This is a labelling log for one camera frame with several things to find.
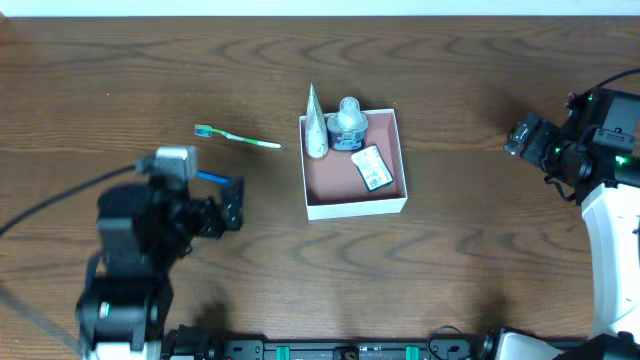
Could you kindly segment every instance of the open box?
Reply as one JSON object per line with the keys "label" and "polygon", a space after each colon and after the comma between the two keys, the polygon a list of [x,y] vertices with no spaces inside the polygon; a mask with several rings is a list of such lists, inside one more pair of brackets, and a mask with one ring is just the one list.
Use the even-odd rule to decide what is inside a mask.
{"label": "open box", "polygon": [[[305,201],[309,220],[398,213],[407,202],[407,186],[400,152],[400,138],[393,109],[363,111],[369,121],[366,146],[377,145],[394,181],[369,192],[353,161],[351,151],[334,151],[313,159],[304,150],[306,116],[301,116],[300,150]],[[332,114],[324,114],[325,121]]]}

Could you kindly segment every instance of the bottle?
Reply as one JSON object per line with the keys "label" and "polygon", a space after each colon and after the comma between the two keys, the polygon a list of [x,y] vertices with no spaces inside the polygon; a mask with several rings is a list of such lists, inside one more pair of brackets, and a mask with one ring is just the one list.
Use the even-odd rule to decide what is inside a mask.
{"label": "bottle", "polygon": [[346,97],[340,101],[340,111],[327,121],[329,146],[338,151],[361,150],[368,128],[369,121],[360,111],[358,100]]}
{"label": "bottle", "polygon": [[309,102],[307,103],[307,120],[304,128],[305,150],[314,158],[323,158],[329,152],[329,140],[327,138],[327,124],[320,108],[320,102],[316,96],[316,90],[311,84],[309,90]]}

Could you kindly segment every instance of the green light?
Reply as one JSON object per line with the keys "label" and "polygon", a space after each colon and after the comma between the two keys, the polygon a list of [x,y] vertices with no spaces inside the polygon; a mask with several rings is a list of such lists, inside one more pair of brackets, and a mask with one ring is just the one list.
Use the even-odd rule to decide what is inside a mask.
{"label": "green light", "polygon": [[624,165],[624,163],[626,163],[628,160],[626,158],[623,158],[622,156],[616,156],[616,161],[618,162],[618,165],[622,166]]}

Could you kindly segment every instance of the wood grain surface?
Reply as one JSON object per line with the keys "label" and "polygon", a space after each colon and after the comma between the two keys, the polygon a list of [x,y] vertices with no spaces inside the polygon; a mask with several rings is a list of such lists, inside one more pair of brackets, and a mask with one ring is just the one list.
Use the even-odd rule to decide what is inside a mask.
{"label": "wood grain surface", "polygon": [[[246,176],[246,225],[194,240],[167,327],[270,338],[419,337],[451,324],[585,335],[580,209],[501,150],[528,111],[560,124],[571,91],[638,66],[638,18],[7,19],[0,30],[0,222],[159,145]],[[309,223],[297,118],[309,82],[395,108],[409,201]],[[638,78],[614,87],[640,92]],[[193,136],[195,123],[284,144]],[[98,195],[0,239],[0,358],[74,359],[74,307],[98,249]],[[193,184],[196,195],[217,189]]]}

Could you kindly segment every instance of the green toothbrush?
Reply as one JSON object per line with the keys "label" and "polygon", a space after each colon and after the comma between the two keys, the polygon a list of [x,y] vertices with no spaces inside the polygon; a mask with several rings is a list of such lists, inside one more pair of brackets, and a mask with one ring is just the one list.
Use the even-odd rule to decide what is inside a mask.
{"label": "green toothbrush", "polygon": [[261,140],[254,140],[254,139],[244,138],[242,136],[233,135],[233,134],[230,134],[230,133],[228,133],[226,131],[223,131],[223,130],[220,130],[220,129],[216,129],[213,126],[196,124],[196,128],[195,128],[195,131],[194,131],[194,134],[196,134],[196,136],[212,137],[213,133],[220,134],[220,135],[226,137],[229,140],[243,141],[243,142],[246,142],[246,143],[249,143],[249,144],[258,145],[258,146],[262,146],[262,147],[268,147],[268,148],[271,148],[271,149],[280,149],[282,147],[282,145],[280,145],[278,143],[272,143],[272,142],[268,142],[268,141],[261,141]]}

